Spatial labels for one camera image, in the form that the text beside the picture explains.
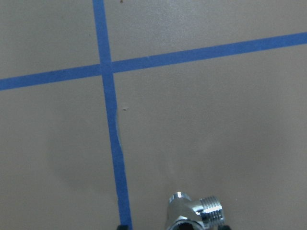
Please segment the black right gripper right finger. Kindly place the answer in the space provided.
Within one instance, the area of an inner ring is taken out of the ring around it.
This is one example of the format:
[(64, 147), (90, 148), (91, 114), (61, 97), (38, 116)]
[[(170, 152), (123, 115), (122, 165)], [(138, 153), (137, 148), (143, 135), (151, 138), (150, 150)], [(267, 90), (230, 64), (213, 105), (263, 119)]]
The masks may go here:
[(231, 228), (230, 228), (230, 226), (228, 226), (228, 225), (222, 225), (222, 226), (220, 227), (220, 230), (231, 230)]

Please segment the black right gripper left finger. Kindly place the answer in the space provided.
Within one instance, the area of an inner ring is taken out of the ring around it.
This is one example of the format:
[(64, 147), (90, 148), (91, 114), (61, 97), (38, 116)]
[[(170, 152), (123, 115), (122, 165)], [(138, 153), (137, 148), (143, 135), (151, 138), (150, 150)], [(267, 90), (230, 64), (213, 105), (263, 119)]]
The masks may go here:
[(129, 226), (128, 225), (118, 225), (117, 230), (129, 230)]

